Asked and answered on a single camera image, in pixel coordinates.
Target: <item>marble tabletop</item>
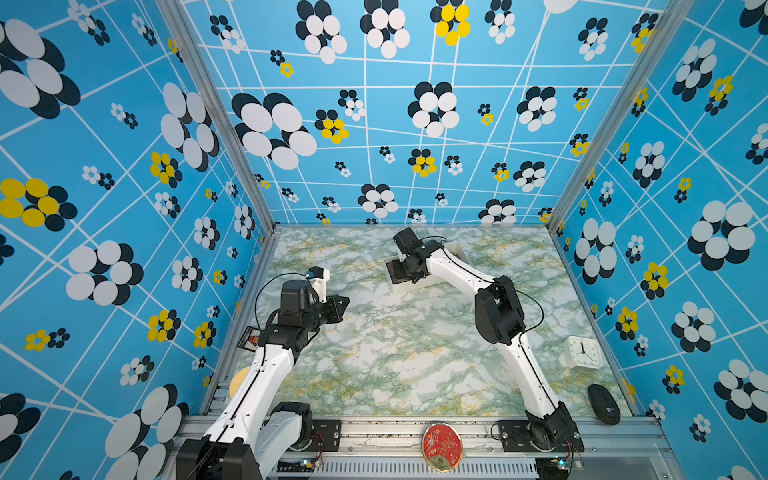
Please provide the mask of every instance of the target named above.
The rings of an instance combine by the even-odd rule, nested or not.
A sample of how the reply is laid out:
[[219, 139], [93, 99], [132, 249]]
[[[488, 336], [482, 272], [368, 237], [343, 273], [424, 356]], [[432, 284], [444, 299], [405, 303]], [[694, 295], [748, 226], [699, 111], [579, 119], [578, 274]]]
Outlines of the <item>marble tabletop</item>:
[[[389, 292], [382, 260], [397, 254], [392, 236], [399, 230], [282, 229], [269, 278], [321, 266], [331, 271], [328, 294], [348, 296], [350, 304], [342, 323], [324, 326], [301, 352], [274, 402], [306, 402], [314, 415], [524, 416], [523, 399], [501, 354], [475, 329], [474, 302], [445, 282], [403, 296]], [[631, 415], [607, 364], [594, 372], [564, 366], [565, 339], [595, 335], [545, 228], [414, 231], [457, 240], [473, 266], [509, 276], [515, 288], [541, 303], [545, 321], [528, 338], [573, 416], [594, 416], [587, 398], [592, 383], [608, 387], [622, 415]], [[281, 285], [275, 280], [261, 295], [262, 324], [279, 306]], [[523, 296], [521, 302], [526, 323], [536, 324], [539, 308]], [[239, 355], [238, 369], [253, 358], [245, 351]]]

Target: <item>computer mouse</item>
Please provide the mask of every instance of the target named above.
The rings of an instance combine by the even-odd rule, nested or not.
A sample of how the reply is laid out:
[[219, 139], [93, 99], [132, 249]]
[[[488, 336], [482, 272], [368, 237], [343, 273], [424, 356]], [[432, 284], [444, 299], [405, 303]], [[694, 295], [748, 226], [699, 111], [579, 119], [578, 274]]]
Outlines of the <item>computer mouse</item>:
[[589, 403], [592, 404], [592, 409], [597, 418], [607, 424], [616, 425], [621, 420], [621, 412], [619, 412], [619, 405], [614, 400], [614, 397], [608, 392], [602, 385], [593, 383], [587, 387], [587, 394], [589, 395]]

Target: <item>alarm clock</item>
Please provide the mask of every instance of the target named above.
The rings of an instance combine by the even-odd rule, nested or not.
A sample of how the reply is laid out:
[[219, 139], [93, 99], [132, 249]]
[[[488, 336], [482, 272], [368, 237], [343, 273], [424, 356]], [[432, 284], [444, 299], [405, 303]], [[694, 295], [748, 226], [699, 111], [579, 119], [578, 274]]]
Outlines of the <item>alarm clock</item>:
[[569, 336], [564, 358], [565, 365], [574, 370], [597, 370], [603, 366], [603, 353], [596, 339]]

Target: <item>white box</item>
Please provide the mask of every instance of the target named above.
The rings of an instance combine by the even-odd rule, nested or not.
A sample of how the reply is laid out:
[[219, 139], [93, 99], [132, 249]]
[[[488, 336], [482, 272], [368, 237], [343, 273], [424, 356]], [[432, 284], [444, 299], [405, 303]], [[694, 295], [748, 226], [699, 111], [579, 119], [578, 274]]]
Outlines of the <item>white box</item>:
[[[467, 254], [464, 253], [464, 249], [462, 249], [462, 245], [459, 242], [448, 242], [448, 243], [444, 243], [443, 246], [447, 251], [453, 253], [459, 259], [461, 259], [462, 262], [466, 263], [467, 265], [472, 265], [472, 262], [470, 262], [469, 258], [467, 258]], [[383, 264], [384, 274], [386, 275], [386, 281], [389, 284], [389, 291], [392, 292], [392, 295], [402, 296], [407, 292], [412, 292], [413, 290], [418, 290], [426, 286], [437, 285], [438, 283], [445, 282], [445, 280], [443, 280], [441, 277], [437, 275], [428, 275], [426, 278], [422, 278], [416, 283], [403, 282], [403, 283], [394, 284], [392, 283], [392, 279], [389, 278], [389, 270], [387, 270], [386, 264], [389, 261], [397, 260], [397, 259], [399, 259], [398, 256], [386, 257], [384, 259], [384, 264]]]

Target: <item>robotic arm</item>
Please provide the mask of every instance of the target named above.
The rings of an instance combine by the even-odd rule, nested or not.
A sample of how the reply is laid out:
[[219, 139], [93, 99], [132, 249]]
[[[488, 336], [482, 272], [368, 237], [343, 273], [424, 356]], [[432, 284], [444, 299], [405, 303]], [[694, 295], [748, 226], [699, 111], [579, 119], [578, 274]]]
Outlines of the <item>robotic arm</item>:
[[475, 327], [483, 339], [496, 345], [520, 387], [531, 443], [548, 451], [565, 437], [583, 451], [568, 408], [549, 386], [528, 344], [525, 314], [512, 280], [472, 268], [439, 242], [422, 242], [410, 228], [397, 233], [394, 240], [399, 259], [387, 264], [393, 283], [416, 283], [436, 275], [475, 300]]
[[266, 322], [243, 383], [205, 436], [181, 446], [177, 480], [262, 480], [288, 448], [309, 444], [308, 404], [281, 402], [265, 418], [278, 387], [314, 338], [309, 332], [316, 335], [321, 326], [343, 319], [349, 298], [327, 296], [329, 278], [328, 270], [314, 266], [306, 279], [283, 283], [280, 308]]

